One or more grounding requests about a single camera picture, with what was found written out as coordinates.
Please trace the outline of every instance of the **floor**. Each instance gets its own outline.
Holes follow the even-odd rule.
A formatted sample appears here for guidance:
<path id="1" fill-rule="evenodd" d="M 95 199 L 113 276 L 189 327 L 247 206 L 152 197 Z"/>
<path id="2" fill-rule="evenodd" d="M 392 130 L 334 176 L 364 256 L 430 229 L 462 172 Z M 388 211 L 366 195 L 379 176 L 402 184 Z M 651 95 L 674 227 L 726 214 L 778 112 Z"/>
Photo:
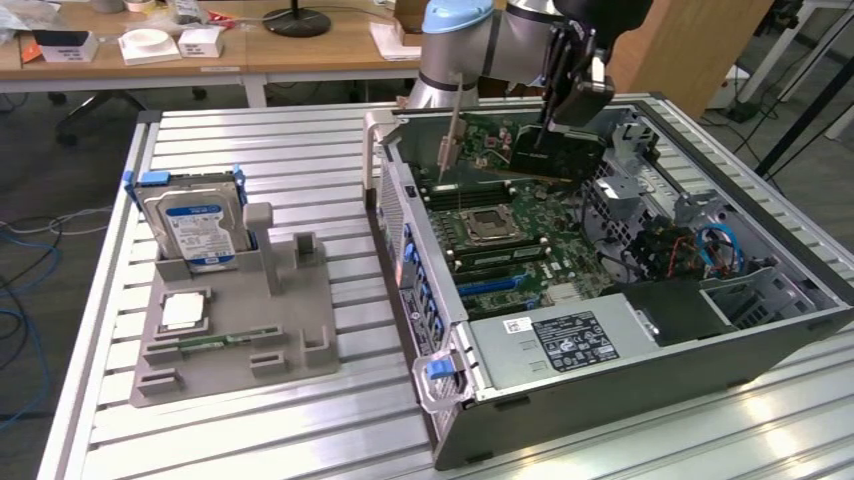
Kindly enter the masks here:
<path id="1" fill-rule="evenodd" d="M 773 40 L 753 40 L 741 59 L 747 69 L 758 66 Z M 771 73 L 770 79 L 778 78 L 785 66 L 799 58 L 802 53 L 802 47 L 795 45 Z M 751 140 L 751 146 L 759 155 L 765 155 L 773 148 L 799 112 L 823 87 L 823 82 L 838 68 L 839 65 L 831 61 L 822 62 L 794 99 L 777 108 L 779 119 L 769 119 Z M 344 103 L 348 100 L 350 88 L 350 83 L 342 82 L 271 87 L 271 104 Z M 395 94 L 402 93 L 400 89 L 402 85 L 398 82 L 372 83 L 370 99 L 392 100 Z M 767 95 L 769 103 L 774 98 L 774 92 L 775 90 L 771 90 Z M 193 100 L 189 89 L 184 88 L 136 93 L 149 108 L 159 110 L 245 107 L 240 87 L 211 87 L 208 99 L 203 101 Z M 57 146 L 53 143 L 52 130 L 43 128 L 53 125 L 85 96 L 83 93 L 72 93 L 68 95 L 67 105 L 53 106 L 44 94 L 33 94 L 13 112 L 0 114 L 0 220 L 12 221 L 35 215 L 56 216 L 112 204 L 133 130 L 133 111 L 117 102 L 101 108 L 96 116 L 87 119 L 75 129 L 80 141 L 73 148 Z M 21 95 L 12 97 L 16 102 L 23 100 Z M 823 128 L 853 99 L 854 85 L 850 85 L 825 110 L 815 127 L 805 133 L 805 139 Z M 0 111 L 7 107 L 0 99 Z M 726 122 L 726 119 L 713 112 L 707 113 L 706 118 L 715 124 Z M 742 125 L 733 124 L 733 127 L 746 134 L 755 122 L 757 119 Z M 727 147 L 735 148 L 739 145 L 741 140 L 730 129 L 709 127 L 709 130 Z M 854 209 L 850 208 L 854 204 L 854 189 L 850 188 L 850 185 L 854 185 L 854 169 L 849 166 L 849 162 L 854 162 L 853 147 L 854 136 L 850 134 L 841 142 L 831 142 L 821 137 L 777 177 L 789 199 L 849 249 L 854 249 Z M 739 152 L 739 156 L 746 163 L 757 163 L 746 148 Z M 45 221 L 33 220 L 16 226 L 37 228 Z M 97 227 L 105 221 L 105 214 L 95 214 L 73 220 L 65 224 L 65 228 L 83 230 Z M 96 267 L 101 237 L 103 232 L 64 236 L 59 244 L 61 261 L 56 273 L 37 288 L 20 295 L 41 334 L 51 388 L 47 399 L 35 408 L 36 418 L 21 420 L 8 428 L 0 424 L 3 479 L 28 479 L 37 471 L 51 427 L 51 412 L 59 399 L 85 305 L 88 283 Z M 25 241 L 32 243 L 52 243 L 53 239 L 55 236 L 49 233 L 25 237 Z M 0 241 L 0 275 L 16 274 L 43 253 L 43 249 L 23 248 L 8 241 Z M 8 298 L 0 297 L 0 309 L 11 307 Z M 8 331 L 8 325 L 9 319 L 0 316 L 0 336 Z M 0 362 L 11 354 L 15 346 L 16 340 L 0 341 Z M 28 345 L 20 358 L 0 370 L 0 421 L 27 404 L 41 388 L 37 356 L 32 345 Z"/>

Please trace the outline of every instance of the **wooden desk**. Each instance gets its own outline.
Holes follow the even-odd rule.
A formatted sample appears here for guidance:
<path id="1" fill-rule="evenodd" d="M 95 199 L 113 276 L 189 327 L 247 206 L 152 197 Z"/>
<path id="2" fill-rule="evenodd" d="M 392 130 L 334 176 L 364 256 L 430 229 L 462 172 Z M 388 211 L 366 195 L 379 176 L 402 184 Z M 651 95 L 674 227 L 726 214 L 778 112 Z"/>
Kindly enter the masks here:
<path id="1" fill-rule="evenodd" d="M 340 5 L 391 17 L 391 12 L 370 1 L 306 0 L 300 7 Z M 249 18 L 283 8 L 282 0 L 256 0 L 244 3 Z M 419 62 L 388 62 L 374 45 L 370 22 L 390 23 L 363 12 L 319 8 L 332 19 L 332 29 L 314 38 L 290 38 L 261 28 L 247 32 L 247 63 L 251 72 L 314 72 L 322 70 L 418 69 Z"/>
<path id="2" fill-rule="evenodd" d="M 391 17 L 391 12 L 370 0 L 306 0 L 312 5 L 362 8 Z M 261 18 L 265 13 L 286 8 L 282 0 L 253 0 L 244 3 L 245 16 Z M 382 18 L 364 12 L 319 8 L 332 20 L 331 30 L 314 38 L 290 38 L 253 26 L 245 33 L 247 70 L 244 86 L 249 105 L 264 102 L 263 85 L 273 82 L 314 80 L 378 80 L 415 78 L 419 62 L 388 62 L 374 44 L 370 22 Z"/>
<path id="3" fill-rule="evenodd" d="M 201 4 L 215 12 L 240 18 L 259 18 L 284 6 L 280 0 Z M 390 15 L 370 0 L 330 0 L 322 4 L 355 6 Z M 131 12 L 99 14 L 88 4 L 64 3 L 60 15 L 65 24 L 108 38 L 93 62 L 48 63 L 37 59 L 21 65 L 20 47 L 31 40 L 31 35 L 23 34 L 15 42 L 0 46 L 0 92 L 243 85 L 248 105 L 257 108 L 267 106 L 264 85 L 268 82 L 415 77 L 418 62 L 387 62 L 379 56 L 368 19 L 382 19 L 360 12 L 331 10 L 332 30 L 319 37 L 286 38 L 252 23 L 248 29 L 233 28 L 223 33 L 225 46 L 220 58 L 181 59 L 128 67 L 116 38 L 124 33 L 125 25 L 143 20 L 144 15 Z"/>
<path id="4" fill-rule="evenodd" d="M 208 5 L 208 8 L 215 8 L 216 11 L 228 11 L 236 16 L 243 15 L 243 2 L 209 3 L 213 3 L 215 7 Z M 245 71 L 245 34 L 240 29 L 223 32 L 224 48 L 220 58 L 183 58 L 128 67 L 124 65 L 116 39 L 125 32 L 125 25 L 145 20 L 145 15 L 131 12 L 99 14 L 84 3 L 65 3 L 60 11 L 69 28 L 91 30 L 100 38 L 107 38 L 107 41 L 101 42 L 91 63 L 48 63 L 40 57 L 24 64 L 19 74 L 24 78 L 200 76 L 212 73 L 211 67 L 215 67 L 215 71 Z M 20 37 L 21 45 L 29 41 L 29 34 Z"/>

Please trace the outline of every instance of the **white sticker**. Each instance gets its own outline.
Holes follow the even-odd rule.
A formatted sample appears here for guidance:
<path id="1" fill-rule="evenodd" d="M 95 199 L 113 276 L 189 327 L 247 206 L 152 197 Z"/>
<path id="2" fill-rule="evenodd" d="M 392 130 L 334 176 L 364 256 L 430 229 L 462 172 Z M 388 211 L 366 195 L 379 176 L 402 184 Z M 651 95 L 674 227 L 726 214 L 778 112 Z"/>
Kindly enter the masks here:
<path id="1" fill-rule="evenodd" d="M 199 265 L 231 260 L 235 246 L 228 231 L 219 226 L 225 217 L 219 205 L 169 208 L 165 211 L 172 234 L 185 260 Z"/>
<path id="2" fill-rule="evenodd" d="M 504 330 L 507 330 L 507 333 L 519 333 L 532 330 L 531 318 L 522 317 L 514 318 L 512 320 L 504 320 Z"/>
<path id="3" fill-rule="evenodd" d="M 240 67 L 199 67 L 203 72 L 239 72 Z"/>

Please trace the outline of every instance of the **hard drive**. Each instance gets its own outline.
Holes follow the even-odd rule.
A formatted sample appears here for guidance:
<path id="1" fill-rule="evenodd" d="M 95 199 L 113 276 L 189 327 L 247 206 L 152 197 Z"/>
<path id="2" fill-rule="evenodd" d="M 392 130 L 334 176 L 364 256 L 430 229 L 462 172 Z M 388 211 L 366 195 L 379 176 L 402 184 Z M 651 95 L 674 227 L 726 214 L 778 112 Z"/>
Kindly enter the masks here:
<path id="1" fill-rule="evenodd" d="M 147 172 L 128 189 L 151 226 L 163 260 L 184 259 L 195 273 L 232 268 L 253 248 L 243 225 L 243 173 Z"/>

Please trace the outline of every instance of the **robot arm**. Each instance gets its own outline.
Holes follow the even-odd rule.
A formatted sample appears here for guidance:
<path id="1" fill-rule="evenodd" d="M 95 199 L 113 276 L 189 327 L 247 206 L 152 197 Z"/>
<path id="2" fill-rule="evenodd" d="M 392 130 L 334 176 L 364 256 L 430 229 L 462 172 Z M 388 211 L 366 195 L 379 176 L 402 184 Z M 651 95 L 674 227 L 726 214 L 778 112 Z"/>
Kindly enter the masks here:
<path id="1" fill-rule="evenodd" d="M 543 62 L 540 123 L 583 126 L 614 97 L 604 74 L 618 37 L 643 24 L 652 0 L 555 0 L 564 21 L 551 28 Z"/>
<path id="2" fill-rule="evenodd" d="M 643 24 L 652 0 L 431 0 L 419 81 L 408 108 L 476 105 L 484 76 L 546 88 L 540 123 L 583 126 L 614 96 L 604 75 L 619 35 Z"/>

